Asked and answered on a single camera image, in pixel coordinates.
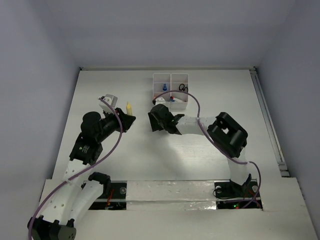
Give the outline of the cream glue stick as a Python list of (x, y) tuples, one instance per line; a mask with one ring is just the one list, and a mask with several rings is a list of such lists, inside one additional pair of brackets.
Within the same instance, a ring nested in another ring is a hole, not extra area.
[(132, 106), (129, 102), (126, 103), (126, 114), (129, 116), (133, 116)]

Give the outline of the black handled scissors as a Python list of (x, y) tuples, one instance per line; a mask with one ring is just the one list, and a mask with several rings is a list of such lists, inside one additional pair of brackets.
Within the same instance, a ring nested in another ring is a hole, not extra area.
[(179, 91), (182, 91), (182, 92), (188, 92), (188, 91), (189, 91), (188, 86), (185, 85), (184, 83), (181, 83), (181, 84), (179, 85), (178, 90), (179, 90)]

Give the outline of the red capped white marker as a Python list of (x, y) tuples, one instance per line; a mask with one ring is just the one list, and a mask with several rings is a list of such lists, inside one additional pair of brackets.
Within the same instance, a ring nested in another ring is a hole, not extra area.
[(184, 100), (179, 99), (179, 98), (174, 97), (174, 96), (171, 96), (171, 97), (170, 97), (170, 100), (175, 100), (175, 103), (185, 103)]

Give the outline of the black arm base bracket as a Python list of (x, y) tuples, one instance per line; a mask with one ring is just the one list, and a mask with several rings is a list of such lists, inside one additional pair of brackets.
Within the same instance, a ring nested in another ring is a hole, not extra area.
[(251, 174), (247, 180), (239, 185), (231, 180), (217, 181), (214, 183), (214, 189), (212, 194), (221, 200), (236, 199), (236, 198), (248, 198), (250, 193), (253, 193), (253, 187), (258, 187), (258, 182), (252, 179)]

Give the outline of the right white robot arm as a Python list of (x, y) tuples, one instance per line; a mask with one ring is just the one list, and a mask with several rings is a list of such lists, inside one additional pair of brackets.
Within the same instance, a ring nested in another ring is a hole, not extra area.
[(216, 117), (173, 115), (163, 104), (154, 106), (148, 113), (153, 132), (165, 130), (174, 135), (205, 136), (227, 159), (230, 173), (230, 190), (242, 196), (249, 189), (252, 177), (246, 160), (247, 131), (228, 113)]

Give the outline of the blue capped clear bottle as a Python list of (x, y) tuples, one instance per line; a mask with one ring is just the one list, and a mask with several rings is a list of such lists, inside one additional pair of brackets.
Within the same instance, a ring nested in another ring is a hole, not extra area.
[(168, 90), (167, 84), (164, 83), (163, 86), (162, 86), (162, 91), (166, 92), (167, 90)]

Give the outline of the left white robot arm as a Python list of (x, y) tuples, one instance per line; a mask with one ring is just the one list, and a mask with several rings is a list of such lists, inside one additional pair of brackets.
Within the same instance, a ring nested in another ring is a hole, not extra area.
[(91, 111), (82, 118), (78, 135), (62, 182), (39, 205), (29, 220), (31, 240), (73, 240), (80, 221), (99, 197), (112, 193), (109, 175), (95, 172), (103, 151), (102, 142), (114, 132), (125, 133), (136, 120), (120, 108), (104, 112)]

